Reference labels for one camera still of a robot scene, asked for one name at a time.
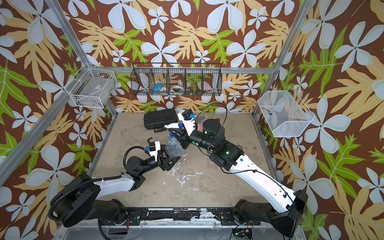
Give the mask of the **clear blue spray bottle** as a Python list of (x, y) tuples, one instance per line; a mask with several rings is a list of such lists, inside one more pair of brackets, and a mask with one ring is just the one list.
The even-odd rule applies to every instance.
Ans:
[(167, 139), (166, 151), (168, 156), (171, 158), (182, 157), (184, 155), (184, 149), (182, 148), (182, 145), (173, 134), (170, 134), (169, 138)]

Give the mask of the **pink grey spray nozzle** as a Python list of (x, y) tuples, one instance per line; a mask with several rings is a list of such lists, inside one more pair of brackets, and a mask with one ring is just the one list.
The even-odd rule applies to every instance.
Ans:
[(197, 120), (205, 120), (207, 117), (207, 115), (200, 115), (197, 117)]

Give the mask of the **opaque pink spray bottle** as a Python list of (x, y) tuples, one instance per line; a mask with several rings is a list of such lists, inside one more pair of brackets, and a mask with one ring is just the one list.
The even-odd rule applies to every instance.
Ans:
[(202, 117), (202, 118), (198, 118), (197, 119), (197, 130), (199, 132), (202, 132), (203, 131), (203, 123), (205, 121), (205, 117)]

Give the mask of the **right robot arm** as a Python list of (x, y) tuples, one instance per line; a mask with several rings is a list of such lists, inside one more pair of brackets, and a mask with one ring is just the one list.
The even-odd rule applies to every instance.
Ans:
[(176, 137), (183, 149), (194, 145), (206, 150), (209, 159), (223, 173), (241, 178), (267, 200), (267, 203), (239, 200), (232, 208), (236, 224), (265, 222), (284, 238), (293, 238), (308, 195), (302, 190), (294, 191), (284, 186), (259, 168), (240, 147), (226, 139), (220, 119), (205, 120), (199, 130), (199, 115), (191, 110), (182, 110), (177, 116), (178, 120), (165, 125), (165, 128)]

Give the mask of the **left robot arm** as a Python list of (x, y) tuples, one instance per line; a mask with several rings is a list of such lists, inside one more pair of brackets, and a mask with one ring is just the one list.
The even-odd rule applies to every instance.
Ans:
[(165, 145), (138, 148), (149, 158), (129, 157), (136, 147), (129, 148), (123, 157), (125, 173), (104, 178), (91, 178), (87, 174), (76, 177), (51, 200), (49, 219), (61, 222), (66, 228), (93, 219), (117, 225), (124, 223), (127, 219), (125, 205), (117, 199), (103, 201), (102, 198), (138, 189), (145, 181), (145, 173), (156, 168), (169, 171), (182, 157), (170, 155)]

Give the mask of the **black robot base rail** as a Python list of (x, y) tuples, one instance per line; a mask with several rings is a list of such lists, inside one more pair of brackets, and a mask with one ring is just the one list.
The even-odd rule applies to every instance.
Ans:
[(208, 221), (220, 226), (235, 226), (232, 208), (126, 208), (123, 221), (118, 226), (141, 226), (145, 222), (171, 221), (171, 223), (198, 223)]

